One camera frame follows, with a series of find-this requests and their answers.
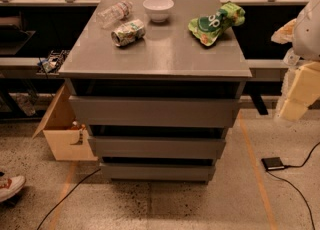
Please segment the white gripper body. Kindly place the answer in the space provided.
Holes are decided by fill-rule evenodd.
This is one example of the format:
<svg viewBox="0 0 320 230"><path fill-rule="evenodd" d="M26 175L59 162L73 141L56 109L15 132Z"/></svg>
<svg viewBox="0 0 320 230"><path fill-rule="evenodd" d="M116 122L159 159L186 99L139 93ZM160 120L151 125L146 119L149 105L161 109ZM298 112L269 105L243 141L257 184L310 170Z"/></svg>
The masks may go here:
<svg viewBox="0 0 320 230"><path fill-rule="evenodd" d="M292 19L277 31L275 31L271 36L271 41L278 44L291 43L293 41L293 31L295 23L296 19ZM294 53L293 48L287 50L283 61L289 66L295 66L297 64L297 55Z"/></svg>

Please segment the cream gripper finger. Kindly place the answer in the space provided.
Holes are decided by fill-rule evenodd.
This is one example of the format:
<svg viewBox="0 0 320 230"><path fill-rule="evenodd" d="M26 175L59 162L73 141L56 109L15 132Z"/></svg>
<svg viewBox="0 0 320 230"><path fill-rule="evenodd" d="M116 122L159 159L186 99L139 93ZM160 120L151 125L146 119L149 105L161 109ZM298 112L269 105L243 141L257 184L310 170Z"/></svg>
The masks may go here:
<svg viewBox="0 0 320 230"><path fill-rule="evenodd" d="M312 61L290 68L285 74L281 92L278 118L288 122L299 120L320 98L320 63Z"/></svg>

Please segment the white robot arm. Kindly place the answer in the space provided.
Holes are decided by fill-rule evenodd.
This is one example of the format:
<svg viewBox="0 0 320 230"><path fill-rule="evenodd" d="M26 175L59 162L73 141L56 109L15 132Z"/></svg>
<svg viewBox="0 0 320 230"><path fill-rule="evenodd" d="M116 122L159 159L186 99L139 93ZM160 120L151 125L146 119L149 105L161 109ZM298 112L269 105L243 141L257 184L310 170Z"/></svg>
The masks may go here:
<svg viewBox="0 0 320 230"><path fill-rule="evenodd" d="M273 42L292 43L283 62L289 66L275 120L290 125L320 98L320 0L310 0L298 16L274 32Z"/></svg>

